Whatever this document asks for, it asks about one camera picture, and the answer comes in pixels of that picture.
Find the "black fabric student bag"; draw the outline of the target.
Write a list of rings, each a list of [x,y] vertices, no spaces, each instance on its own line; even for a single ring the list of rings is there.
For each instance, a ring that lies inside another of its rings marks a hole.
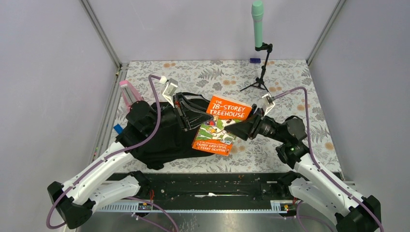
[[[135,102],[126,115],[127,125],[116,137],[116,142],[124,147],[131,147],[148,138],[154,132],[158,112],[161,114],[158,130],[147,143],[129,150],[134,158],[146,164],[149,169],[160,170],[165,163],[177,159],[212,155],[192,148],[199,127],[182,130],[175,119],[173,107],[168,102],[160,102],[159,108],[156,103]]]

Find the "orange cover booklet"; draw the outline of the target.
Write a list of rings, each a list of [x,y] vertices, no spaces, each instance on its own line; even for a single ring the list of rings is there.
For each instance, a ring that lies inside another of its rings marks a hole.
[[[206,110],[213,117],[199,127],[192,148],[228,156],[236,136],[227,132],[225,127],[247,119],[251,111],[252,106],[249,104],[214,95]]]

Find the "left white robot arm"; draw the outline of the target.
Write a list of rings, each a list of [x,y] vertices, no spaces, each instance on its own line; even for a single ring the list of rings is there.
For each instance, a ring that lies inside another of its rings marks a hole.
[[[147,197],[150,182],[141,171],[132,171],[123,179],[103,186],[119,167],[132,160],[162,165],[204,155],[191,145],[194,130],[213,119],[206,111],[209,101],[198,94],[177,93],[177,81],[173,79],[161,76],[159,82],[165,86],[162,95],[167,101],[161,102],[155,96],[153,104],[134,102],[127,115],[127,126],[101,157],[71,179],[63,183],[55,181],[47,187],[52,202],[47,228],[54,228],[50,223],[54,211],[62,218],[62,225],[75,229],[106,205],[128,197]]]

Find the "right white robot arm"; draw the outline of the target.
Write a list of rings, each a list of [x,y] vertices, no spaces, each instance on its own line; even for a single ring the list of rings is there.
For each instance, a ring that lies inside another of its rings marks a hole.
[[[274,107],[273,99],[265,98],[267,108],[258,108],[248,119],[228,125],[225,130],[244,141],[262,135],[281,142],[276,147],[277,155],[291,171],[278,180],[278,195],[306,202],[327,216],[339,232],[383,231],[379,200],[373,195],[363,196],[319,163],[303,143],[310,138],[303,120],[290,116],[277,123],[266,115]]]

